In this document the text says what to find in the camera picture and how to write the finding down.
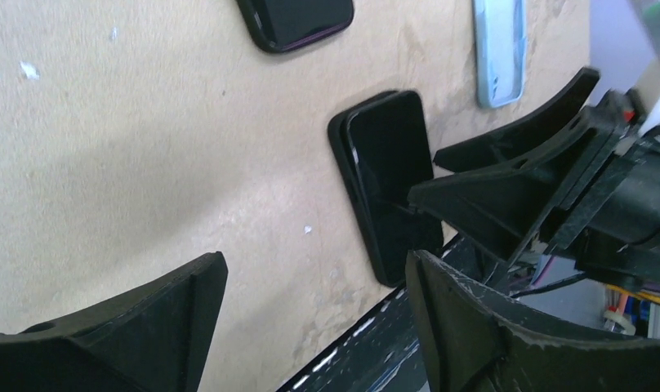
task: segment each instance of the smartphone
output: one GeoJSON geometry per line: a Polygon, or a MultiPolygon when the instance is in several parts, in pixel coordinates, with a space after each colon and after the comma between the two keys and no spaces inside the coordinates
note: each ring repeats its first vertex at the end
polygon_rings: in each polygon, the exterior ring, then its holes
{"type": "Polygon", "coordinates": [[[269,53],[294,51],[346,29],[352,0],[237,0],[253,42],[269,53]]]}
{"type": "Polygon", "coordinates": [[[410,250],[437,252],[440,220],[409,206],[409,190],[434,178],[421,98],[386,91],[338,114],[328,138],[377,280],[404,281],[410,250]]]}

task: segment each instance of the black cable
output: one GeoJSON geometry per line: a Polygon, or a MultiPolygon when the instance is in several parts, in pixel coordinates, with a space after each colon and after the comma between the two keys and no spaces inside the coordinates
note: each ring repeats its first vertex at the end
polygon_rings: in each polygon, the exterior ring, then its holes
{"type": "Polygon", "coordinates": [[[517,292],[513,294],[511,298],[520,298],[522,296],[531,296],[532,294],[542,294],[543,292],[551,292],[558,288],[562,288],[562,287],[570,286],[571,284],[574,283],[578,283],[586,278],[587,275],[585,275],[584,273],[573,275],[568,278],[564,278],[561,280],[557,280],[556,282],[549,283],[546,286],[542,286],[540,288],[534,288],[532,290],[527,290],[525,292],[517,292]]]}

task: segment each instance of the table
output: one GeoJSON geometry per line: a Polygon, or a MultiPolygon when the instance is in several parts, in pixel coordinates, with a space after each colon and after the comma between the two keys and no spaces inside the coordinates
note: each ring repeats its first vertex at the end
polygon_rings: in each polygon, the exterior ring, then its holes
{"type": "Polygon", "coordinates": [[[0,332],[220,250],[201,390],[275,390],[389,292],[330,118],[416,89],[436,150],[532,111],[589,59],[587,0],[529,1],[524,96],[482,110],[470,2],[355,7],[335,38],[269,56],[234,0],[0,0],[0,332]]]}

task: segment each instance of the wooden table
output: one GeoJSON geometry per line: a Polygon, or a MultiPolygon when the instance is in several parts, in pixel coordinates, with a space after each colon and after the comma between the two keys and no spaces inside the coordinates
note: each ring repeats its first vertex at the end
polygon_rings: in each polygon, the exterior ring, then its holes
{"type": "Polygon", "coordinates": [[[335,38],[269,56],[234,0],[0,0],[0,332],[221,250],[201,390],[275,390],[388,292],[330,118],[416,89],[436,150],[535,109],[589,58],[587,0],[528,1],[524,96],[477,109],[469,1],[355,7],[335,38]]]}

